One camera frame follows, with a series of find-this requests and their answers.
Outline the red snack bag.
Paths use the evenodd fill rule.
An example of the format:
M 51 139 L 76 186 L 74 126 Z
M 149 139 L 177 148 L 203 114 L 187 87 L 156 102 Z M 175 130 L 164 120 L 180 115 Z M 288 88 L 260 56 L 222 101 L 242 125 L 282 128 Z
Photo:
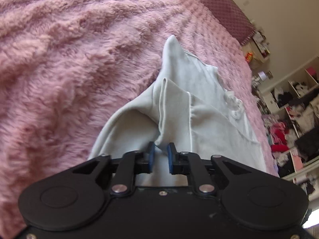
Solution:
M 249 51 L 245 54 L 245 60 L 247 63 L 250 63 L 254 58 L 254 54 L 252 53 L 252 51 Z

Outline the small white table lamp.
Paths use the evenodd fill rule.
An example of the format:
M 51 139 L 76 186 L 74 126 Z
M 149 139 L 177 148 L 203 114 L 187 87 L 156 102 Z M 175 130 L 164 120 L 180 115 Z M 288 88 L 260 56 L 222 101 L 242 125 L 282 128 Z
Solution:
M 264 82 L 265 80 L 268 79 L 267 74 L 266 74 L 265 72 L 263 72 L 263 71 L 261 71 L 261 72 L 258 73 L 258 77 L 259 77 L 259 79 L 260 79 L 262 82 Z

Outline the pink fluffy bed blanket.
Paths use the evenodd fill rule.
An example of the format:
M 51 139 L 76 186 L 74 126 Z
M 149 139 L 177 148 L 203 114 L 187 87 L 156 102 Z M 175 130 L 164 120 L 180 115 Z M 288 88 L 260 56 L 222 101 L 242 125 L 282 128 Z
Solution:
M 150 86 L 171 35 L 218 67 L 275 173 L 241 44 L 200 0 L 1 0 L 1 238 L 24 227 L 21 191 L 85 160 Z

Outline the red clothing on shelf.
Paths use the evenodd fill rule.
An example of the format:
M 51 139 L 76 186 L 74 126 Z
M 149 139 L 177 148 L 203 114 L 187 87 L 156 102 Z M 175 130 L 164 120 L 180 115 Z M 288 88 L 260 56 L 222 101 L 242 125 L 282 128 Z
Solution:
M 276 152 L 284 153 L 289 150 L 284 131 L 281 131 L 280 129 L 276 129 L 272 133 L 272 136 L 274 140 L 274 144 L 270 146 L 272 153 L 276 153 Z

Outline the maroon quilted headboard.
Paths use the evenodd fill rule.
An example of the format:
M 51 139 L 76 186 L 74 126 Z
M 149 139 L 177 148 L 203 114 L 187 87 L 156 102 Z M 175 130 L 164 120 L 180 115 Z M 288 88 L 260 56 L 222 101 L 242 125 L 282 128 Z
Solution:
M 233 0 L 200 0 L 241 45 L 247 44 L 255 27 Z

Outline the white open wardrobe shelving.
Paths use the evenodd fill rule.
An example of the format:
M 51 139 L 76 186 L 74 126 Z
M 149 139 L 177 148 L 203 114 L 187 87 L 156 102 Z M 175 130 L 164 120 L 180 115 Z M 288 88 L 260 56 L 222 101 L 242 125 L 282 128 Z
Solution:
M 284 131 L 289 150 L 272 153 L 279 177 L 318 199 L 318 57 L 289 74 L 262 95 L 269 145 Z

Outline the white printed t-shirt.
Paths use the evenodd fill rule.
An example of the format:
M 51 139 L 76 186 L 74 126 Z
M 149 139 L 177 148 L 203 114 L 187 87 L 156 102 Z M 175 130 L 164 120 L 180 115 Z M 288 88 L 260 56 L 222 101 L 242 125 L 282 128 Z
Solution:
M 266 171 L 261 144 L 252 129 L 243 102 L 225 89 L 218 69 L 183 50 L 175 36 L 163 48 L 162 68 L 156 80 L 107 121 L 90 158 L 156 146 L 151 174 L 140 174 L 139 186 L 184 186 L 187 178 L 169 173 L 168 144 L 202 159 L 219 154 Z

